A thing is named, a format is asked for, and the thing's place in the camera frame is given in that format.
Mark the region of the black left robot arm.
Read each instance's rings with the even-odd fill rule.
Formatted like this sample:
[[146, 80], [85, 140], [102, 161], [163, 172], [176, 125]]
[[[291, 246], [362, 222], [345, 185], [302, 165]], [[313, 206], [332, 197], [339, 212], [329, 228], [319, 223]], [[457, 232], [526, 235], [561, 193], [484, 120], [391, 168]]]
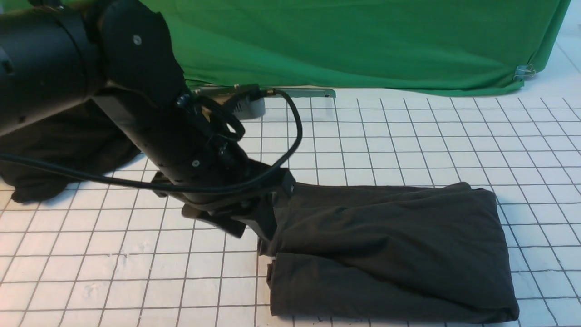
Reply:
[[[96, 105], [158, 168], [143, 183], [83, 173], [2, 153], [3, 162], [78, 180], [147, 189], [184, 203], [182, 213], [240, 238], [246, 227], [264, 242], [276, 228], [274, 203], [289, 198], [295, 179], [282, 164], [299, 147], [303, 128], [291, 98], [258, 85], [191, 91], [172, 51], [164, 17], [138, 0], [93, 0], [68, 6], [31, 1], [1, 16], [1, 133], [22, 129], [80, 105]], [[281, 96], [297, 136], [273, 165], [250, 159], [239, 141], [236, 108]]]

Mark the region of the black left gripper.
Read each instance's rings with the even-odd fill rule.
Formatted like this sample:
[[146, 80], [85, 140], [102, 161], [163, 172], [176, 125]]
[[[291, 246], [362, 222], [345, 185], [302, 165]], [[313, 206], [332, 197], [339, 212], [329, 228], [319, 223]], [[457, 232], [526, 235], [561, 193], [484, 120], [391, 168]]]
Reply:
[[[261, 89], [263, 97], [290, 97]], [[239, 141], [241, 121], [216, 101], [183, 93], [156, 106], [130, 91], [109, 91], [96, 104], [158, 168], [145, 188], [159, 197], [183, 202], [183, 216], [200, 219], [237, 238], [250, 227], [264, 241], [276, 228], [276, 197], [292, 196], [295, 179], [282, 164], [296, 151], [293, 144], [274, 164], [248, 157]]]

